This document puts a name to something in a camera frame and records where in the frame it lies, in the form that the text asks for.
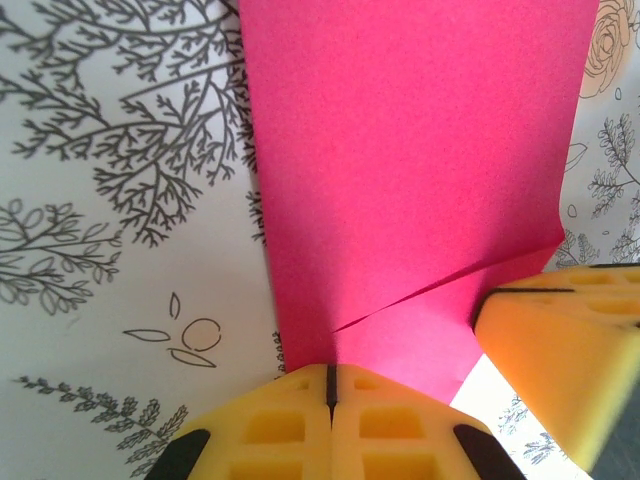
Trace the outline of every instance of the square hole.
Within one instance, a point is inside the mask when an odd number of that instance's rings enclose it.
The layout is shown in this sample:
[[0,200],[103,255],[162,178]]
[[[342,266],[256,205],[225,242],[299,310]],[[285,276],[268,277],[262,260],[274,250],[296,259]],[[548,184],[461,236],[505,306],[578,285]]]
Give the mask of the square hole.
[[376,385],[368,378],[356,378],[353,381],[353,387],[356,390],[375,390],[376,388],[378,388],[378,385]]
[[423,438],[420,417],[411,408],[368,408],[360,415],[360,438]]
[[616,283],[615,279],[606,273],[575,273],[569,275],[569,282],[574,285],[613,285]]
[[616,298],[589,300],[587,306],[594,312],[609,315],[640,315],[640,304],[635,300]]
[[251,419],[246,443],[291,443],[304,441],[304,416],[292,411],[265,411]]
[[431,455],[365,453],[365,480],[442,480]]
[[230,480],[302,480],[300,462],[237,462],[231,465]]

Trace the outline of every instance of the botanical print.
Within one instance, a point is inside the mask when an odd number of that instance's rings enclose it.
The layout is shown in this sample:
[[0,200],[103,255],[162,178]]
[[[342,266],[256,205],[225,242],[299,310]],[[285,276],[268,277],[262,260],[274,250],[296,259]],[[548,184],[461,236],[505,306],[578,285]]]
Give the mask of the botanical print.
[[513,435],[518,424],[527,417],[529,409],[522,403],[517,394],[513,395],[511,405],[498,419],[498,431],[505,435]]
[[598,138],[609,165],[608,168],[598,168],[588,186],[591,196],[599,200],[592,218],[606,215],[629,188],[635,190],[629,203],[631,209],[627,226],[610,252],[616,263],[634,262],[640,255],[640,237],[636,235],[636,227],[640,223],[640,177],[632,168],[635,130],[629,115],[623,114],[617,121],[607,118]]
[[601,0],[584,68],[580,96],[604,92],[623,63],[631,35],[638,30],[633,20],[634,0]]
[[584,157],[584,154],[587,152],[587,148],[584,143],[572,143],[569,145],[569,155],[567,156],[567,163],[564,168],[565,173],[580,163],[580,160],[582,160],[582,157]]
[[532,465],[538,465],[549,458],[552,453],[560,450],[548,433],[542,432],[540,437],[540,439],[525,445],[524,458],[530,460]]
[[121,232],[90,223],[72,203],[0,205],[0,300],[39,302],[49,315],[77,310],[118,273]]
[[[632,184],[640,186],[628,165],[635,145],[635,130],[631,128],[629,115],[622,115],[617,122],[607,118],[598,138],[609,168],[598,169],[589,185],[592,197],[600,200],[593,211],[593,218],[606,214],[622,197],[625,187]],[[624,177],[622,182],[619,181],[621,172]]]
[[[171,300],[169,301],[169,316],[173,320],[178,320],[180,310],[180,298],[174,292],[171,294]],[[122,333],[142,340],[143,342],[162,343],[171,341],[171,335],[164,330],[140,328],[125,330]],[[184,363],[185,365],[216,368],[217,365],[215,363],[206,356],[200,355],[200,353],[208,352],[218,345],[220,340],[222,340],[222,334],[218,322],[210,318],[197,318],[187,324],[182,331],[180,341],[184,348],[168,347],[167,351],[174,360]]]
[[267,240],[264,234],[264,216],[262,214],[262,194],[258,190],[247,193],[245,197],[249,201],[249,216],[253,219],[253,224],[258,231],[251,238],[266,245]]
[[91,387],[73,388],[66,383],[54,385],[44,378],[34,380],[27,376],[16,381],[41,395],[57,395],[60,402],[74,405],[74,412],[95,411],[91,423],[106,424],[103,428],[106,432],[124,434],[116,448],[133,450],[125,462],[135,465],[131,478],[144,475],[151,469],[188,415],[187,407],[182,405],[160,424],[160,402],[155,398],[140,409],[135,397],[126,397],[119,402],[106,392],[94,393]]
[[275,343],[276,345],[276,352],[278,353],[277,357],[278,357],[278,371],[285,373],[285,366],[284,366],[284,351],[282,350],[282,340],[280,339],[280,332],[275,331],[273,332],[273,343]]
[[[0,102],[15,98],[28,114],[14,153],[91,161],[96,192],[134,242],[158,246],[187,221],[203,195],[197,177],[209,186],[228,180],[236,160],[255,169],[238,11],[230,2],[33,6],[44,32],[0,9],[0,35],[30,61],[26,71],[0,75]],[[117,119],[83,76],[98,52],[112,53],[115,74],[135,72],[140,80],[121,92]]]
[[596,249],[589,243],[584,233],[576,235],[569,229],[564,230],[564,242],[554,254],[555,266],[558,269],[575,267],[576,265],[588,265],[600,256],[600,249]]

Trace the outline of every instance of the flower drawing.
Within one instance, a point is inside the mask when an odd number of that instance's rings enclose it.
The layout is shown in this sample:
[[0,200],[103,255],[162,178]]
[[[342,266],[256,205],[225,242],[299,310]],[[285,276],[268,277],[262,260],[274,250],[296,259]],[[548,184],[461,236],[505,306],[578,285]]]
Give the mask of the flower drawing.
[[613,81],[631,40],[634,0],[602,0],[591,37],[580,96],[595,97]]

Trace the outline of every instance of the tree branch drawing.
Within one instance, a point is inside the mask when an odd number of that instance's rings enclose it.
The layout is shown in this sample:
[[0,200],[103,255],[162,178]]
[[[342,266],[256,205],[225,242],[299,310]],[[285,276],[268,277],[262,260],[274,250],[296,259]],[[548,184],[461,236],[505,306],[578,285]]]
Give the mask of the tree branch drawing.
[[126,397],[118,402],[109,393],[94,393],[91,387],[72,388],[66,383],[52,385],[44,378],[23,376],[16,382],[41,395],[58,395],[60,402],[75,405],[74,412],[97,411],[91,423],[107,424],[104,427],[106,432],[128,432],[116,448],[133,450],[126,460],[126,464],[137,464],[130,478],[144,475],[151,469],[189,413],[187,407],[182,405],[159,425],[160,402],[156,399],[149,400],[139,411],[139,402],[135,397]]
[[49,314],[77,310],[93,296],[90,284],[113,281],[120,231],[108,223],[81,226],[71,203],[26,209],[21,199],[0,205],[0,300]]
[[[239,160],[255,171],[237,9],[222,0],[50,0],[34,3],[49,30],[30,33],[0,9],[0,35],[31,68],[0,75],[0,102],[27,112],[14,153],[96,164],[96,191],[134,242],[156,247],[187,221],[203,191]],[[118,121],[87,91],[82,67],[110,51],[116,75],[150,84],[122,96]]]
[[564,242],[558,247],[554,258],[556,268],[568,268],[576,265],[588,265],[600,256],[600,249],[595,249],[584,233],[576,235],[565,228]]
[[258,190],[250,191],[244,197],[249,201],[249,217],[253,219],[253,224],[258,231],[251,235],[255,241],[262,242],[263,246],[267,244],[267,238],[264,234],[264,215],[262,213],[262,194]]

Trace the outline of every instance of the small circle drawing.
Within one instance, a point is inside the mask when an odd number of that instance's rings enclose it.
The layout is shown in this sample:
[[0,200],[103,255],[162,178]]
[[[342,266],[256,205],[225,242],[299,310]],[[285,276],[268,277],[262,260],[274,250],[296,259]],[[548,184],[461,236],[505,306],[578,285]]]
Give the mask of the small circle drawing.
[[198,318],[182,332],[182,344],[189,350],[206,352],[222,340],[220,325],[210,318]]

